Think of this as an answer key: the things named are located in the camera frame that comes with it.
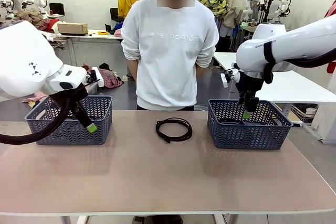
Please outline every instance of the basket rim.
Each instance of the basket rim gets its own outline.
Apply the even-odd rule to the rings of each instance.
[[[213,108],[210,104],[210,101],[227,101],[227,102],[238,102],[239,100],[236,99],[209,99],[209,113],[212,112],[213,114],[215,114],[215,112],[213,111]],[[263,103],[268,103],[270,106],[272,106],[273,109],[277,110],[279,112],[279,114],[287,121],[287,123],[289,123],[289,125],[226,125],[223,124],[221,122],[219,122],[219,120],[217,119],[217,117],[215,117],[216,122],[219,123],[222,126],[229,126],[229,127],[293,127],[294,124],[270,101],[266,101],[266,100],[259,100],[259,102],[263,102]]]
[[[94,95],[94,94],[90,94],[88,95],[87,97],[94,97],[94,98],[102,98],[102,97],[106,97],[106,98],[111,98],[110,100],[110,104],[109,104],[109,107],[107,108],[107,110],[110,109],[110,107],[112,106],[112,96],[111,95]],[[28,121],[38,121],[38,122],[50,122],[50,121],[53,121],[52,119],[29,119],[28,117],[31,116],[31,114],[37,110],[40,106],[43,105],[43,102],[46,100],[46,99],[49,99],[49,96],[46,96],[45,98],[43,98],[41,100],[41,102],[35,107],[33,108],[26,116],[25,116],[25,120],[28,122]],[[100,121],[103,121],[105,120],[107,116],[107,113],[104,115],[104,118],[102,119],[98,119],[98,120],[92,120],[92,122],[100,122]],[[76,119],[65,119],[65,121],[67,122],[74,122],[74,121],[77,121]]]

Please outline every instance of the robot logo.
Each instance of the robot logo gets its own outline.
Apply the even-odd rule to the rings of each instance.
[[[34,63],[29,63],[29,66],[32,66],[33,67],[33,70],[34,70],[34,73],[32,73],[31,75],[36,75],[36,74],[39,74],[39,75],[41,75],[38,71],[36,71],[36,66],[37,66],[37,64],[34,64]]]

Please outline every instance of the basket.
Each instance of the basket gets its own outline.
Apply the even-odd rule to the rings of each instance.
[[[112,97],[89,95],[80,101],[97,131],[89,133],[69,112],[62,125],[46,138],[37,141],[44,145],[102,145],[112,124]],[[32,133],[45,128],[59,114],[60,107],[49,97],[41,101],[26,117]]]
[[[279,150],[293,124],[270,102],[260,101],[249,119],[237,100],[209,100],[208,128],[217,148]],[[227,125],[229,119],[244,125]]]

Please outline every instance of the cardboard box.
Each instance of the cardboard box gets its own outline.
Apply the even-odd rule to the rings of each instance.
[[[88,33],[88,24],[81,23],[58,23],[58,31],[62,35],[83,36]]]

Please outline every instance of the black chair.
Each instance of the black chair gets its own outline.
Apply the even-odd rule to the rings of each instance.
[[[120,23],[124,21],[124,18],[118,16],[118,8],[110,8],[111,20]]]
[[[64,5],[60,3],[50,3],[49,4],[49,9],[54,13],[54,14],[59,14],[59,15],[64,15]]]

